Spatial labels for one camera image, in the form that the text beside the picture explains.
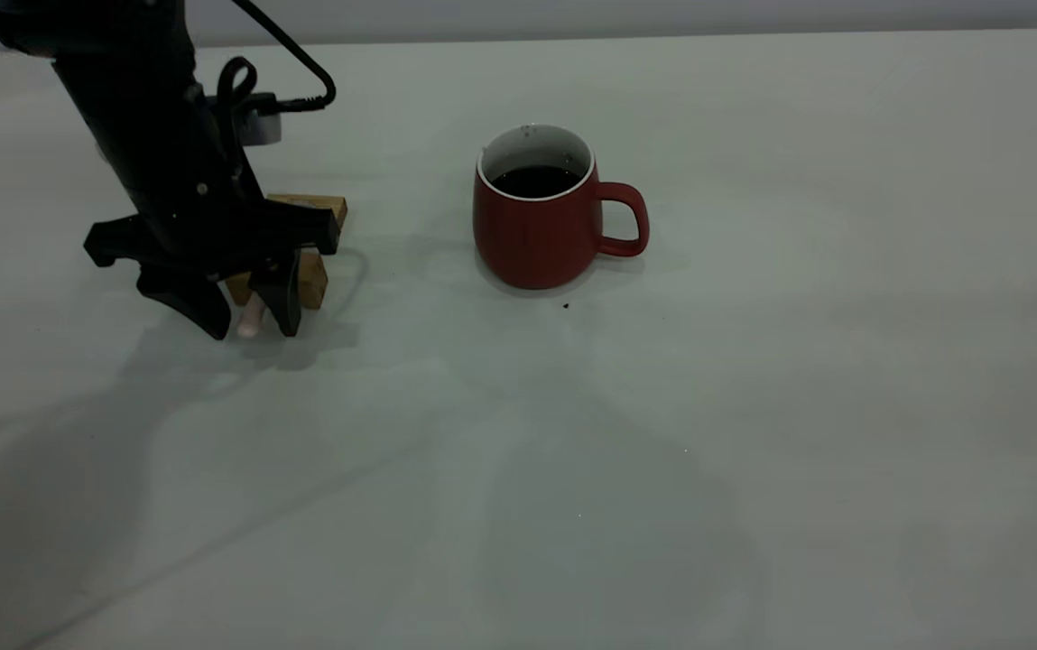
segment small pink object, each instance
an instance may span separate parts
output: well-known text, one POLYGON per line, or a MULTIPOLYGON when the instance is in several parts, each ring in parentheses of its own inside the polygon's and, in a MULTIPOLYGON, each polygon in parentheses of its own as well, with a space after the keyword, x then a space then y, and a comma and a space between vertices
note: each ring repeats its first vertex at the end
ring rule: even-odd
POLYGON ((241 320, 237 321, 237 336, 244 339, 252 339, 261 333, 261 318, 265 316, 265 304, 261 302, 261 296, 254 293, 249 296, 246 304, 246 311, 242 312, 241 320))

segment mug rim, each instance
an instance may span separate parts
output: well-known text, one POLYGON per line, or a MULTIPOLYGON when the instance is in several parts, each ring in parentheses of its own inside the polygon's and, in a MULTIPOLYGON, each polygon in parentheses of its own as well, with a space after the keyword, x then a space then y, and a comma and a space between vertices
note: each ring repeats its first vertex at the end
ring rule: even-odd
POLYGON ((587 181, 590 180, 592 176, 594 176, 594 169, 595 169, 595 167, 596 167, 596 165, 595 165, 595 161, 594 161, 594 149, 591 148, 591 145, 589 145, 588 141, 585 140, 583 136, 579 136, 579 135, 577 135, 577 133, 570 131, 569 129, 565 129, 565 128, 559 126, 559 124, 556 124, 556 123, 543 123, 543 122, 520 123, 518 126, 514 126, 512 129, 507 129, 507 130, 505 130, 505 131, 503 131, 501 133, 498 133, 498 135, 494 136, 489 140, 489 142, 486 143, 484 145, 484 147, 482 147, 482 150, 478 151, 478 153, 477 153, 477 177, 478 177, 478 179, 480 179, 482 181, 482 185, 486 186, 486 188, 488 188, 492 192, 494 192, 495 194, 497 194, 500 197, 507 198, 507 199, 510 199, 512 201, 522 201, 524 203, 543 203, 543 202, 548 202, 548 201, 553 201, 555 199, 560 199, 562 197, 568 197, 568 196, 570 196, 570 194, 576 193, 577 191, 579 191, 579 189, 582 186, 585 186, 587 183, 587 181), (541 198, 537 198, 537 199, 529 199, 529 198, 526 198, 526 197, 515 197, 515 196, 513 196, 513 194, 507 194, 507 193, 503 192, 502 190, 498 190, 497 188, 495 188, 495 186, 493 185, 493 182, 491 182, 489 179, 487 177, 485 177, 485 171, 482 170, 482 162, 485 160, 485 151, 486 151, 486 149, 488 149, 491 147, 491 145, 493 145, 494 143, 497 143, 498 140, 501 140, 502 137, 509 136, 511 133, 513 133, 515 131, 522 131, 523 129, 530 129, 530 128, 535 128, 535 126, 536 128, 557 129, 559 131, 567 133, 567 135, 569 135, 569 136, 576 137, 576 139, 579 140, 580 143, 583 143, 584 147, 587 147, 587 156, 589 156, 589 167, 587 168, 587 174, 585 174, 585 176, 583 176, 583 178, 581 178, 581 180, 579 182, 576 182, 574 186, 571 186, 570 189, 566 190, 565 192, 559 192, 558 194, 555 194, 554 196, 551 196, 551 197, 541 197, 541 198))

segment mug handle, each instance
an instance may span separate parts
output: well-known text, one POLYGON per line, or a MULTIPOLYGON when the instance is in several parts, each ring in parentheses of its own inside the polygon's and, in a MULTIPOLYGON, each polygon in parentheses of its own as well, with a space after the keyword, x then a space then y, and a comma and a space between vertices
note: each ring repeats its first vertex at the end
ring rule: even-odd
POLYGON ((646 243, 651 237, 651 223, 646 218, 646 201, 643 200, 642 193, 622 185, 622 182, 599 182, 597 186, 597 198, 600 201, 617 201, 625 203, 629 209, 635 211, 635 223, 638 224, 638 238, 634 241, 614 239, 602 237, 602 243, 597 247, 597 252, 615 256, 635 256, 642 254, 646 250, 646 243))

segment table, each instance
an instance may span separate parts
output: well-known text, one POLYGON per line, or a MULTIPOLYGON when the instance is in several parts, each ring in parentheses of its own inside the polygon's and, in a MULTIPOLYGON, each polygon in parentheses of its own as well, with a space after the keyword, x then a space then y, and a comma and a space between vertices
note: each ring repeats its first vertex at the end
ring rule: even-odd
POLYGON ((250 156, 349 199, 327 304, 224 342, 93 267, 131 204, 0 54, 0 649, 1037 647, 1037 31, 310 50, 250 156), (520 122, 642 258, 492 279, 520 122))

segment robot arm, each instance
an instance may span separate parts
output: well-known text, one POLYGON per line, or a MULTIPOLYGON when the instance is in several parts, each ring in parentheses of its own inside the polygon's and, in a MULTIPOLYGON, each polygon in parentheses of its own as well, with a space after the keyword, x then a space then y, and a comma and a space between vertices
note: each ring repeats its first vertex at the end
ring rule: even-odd
POLYGON ((185 0, 0 0, 0 39, 52 58, 137 209, 93 225, 85 239, 93 262, 137 260, 143 295, 217 339, 230 321, 218 282, 251 272, 250 287, 291 337, 301 321, 300 250, 333 255, 338 225, 330 210, 267 200, 243 137, 250 143, 261 133, 261 141, 272 140, 262 126, 282 112, 324 109, 337 90, 250 0, 233 2, 318 75, 327 94, 290 101, 255 94, 257 72, 237 57, 222 69, 216 97, 205 97, 193 78, 185 0))

